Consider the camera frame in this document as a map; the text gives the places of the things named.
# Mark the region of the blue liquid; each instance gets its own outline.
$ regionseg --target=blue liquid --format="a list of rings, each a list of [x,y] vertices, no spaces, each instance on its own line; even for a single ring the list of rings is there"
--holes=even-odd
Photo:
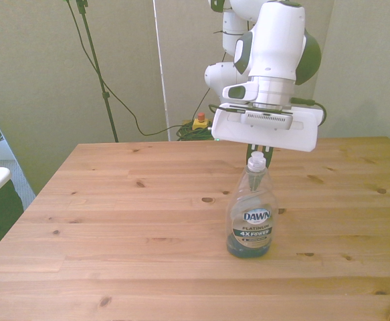
[[[236,240],[233,234],[230,234],[227,237],[227,250],[230,252],[230,254],[243,259],[265,255],[269,250],[269,246],[270,242],[263,247],[259,247],[258,249],[252,249],[250,247],[243,246]]]

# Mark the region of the plastic bottle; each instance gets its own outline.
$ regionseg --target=plastic bottle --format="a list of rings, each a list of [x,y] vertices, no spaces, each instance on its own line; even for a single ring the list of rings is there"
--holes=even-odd
[[[272,180],[261,152],[253,152],[227,206],[227,250],[237,257],[264,255],[278,214]]]

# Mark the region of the bottle cap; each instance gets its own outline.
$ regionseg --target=bottle cap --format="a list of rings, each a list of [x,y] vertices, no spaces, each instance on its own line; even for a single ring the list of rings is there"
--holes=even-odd
[[[204,122],[204,121],[205,121],[205,113],[204,113],[204,112],[198,113],[197,119],[198,119],[198,121],[200,121],[200,122]]]
[[[266,158],[262,152],[252,152],[247,166],[251,172],[261,172],[266,168]]]

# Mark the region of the beige wall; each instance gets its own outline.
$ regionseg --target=beige wall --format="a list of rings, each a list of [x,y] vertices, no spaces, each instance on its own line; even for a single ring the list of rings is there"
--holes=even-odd
[[[335,1],[314,97],[321,136],[390,137],[390,1]]]
[[[152,0],[89,0],[87,8],[104,79],[146,132],[165,128],[153,9]],[[111,105],[121,141],[167,139],[144,138]],[[66,2],[0,1],[0,129],[36,193],[78,143],[113,141]]]
[[[306,9],[308,31],[323,48],[334,0],[299,2]],[[223,17],[209,8],[207,0],[156,0],[156,8],[169,124],[180,124],[191,119],[208,89],[203,78],[206,67],[223,57],[222,36],[214,34],[221,30]],[[297,87],[295,96],[311,98],[315,81]],[[210,91],[200,111],[212,117],[208,104],[218,103]]]

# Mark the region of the wood grain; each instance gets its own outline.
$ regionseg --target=wood grain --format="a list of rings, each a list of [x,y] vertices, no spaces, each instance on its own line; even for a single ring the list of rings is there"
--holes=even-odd
[[[268,254],[225,248],[232,142],[81,144],[0,243],[0,320],[390,320],[390,140],[277,149]]]

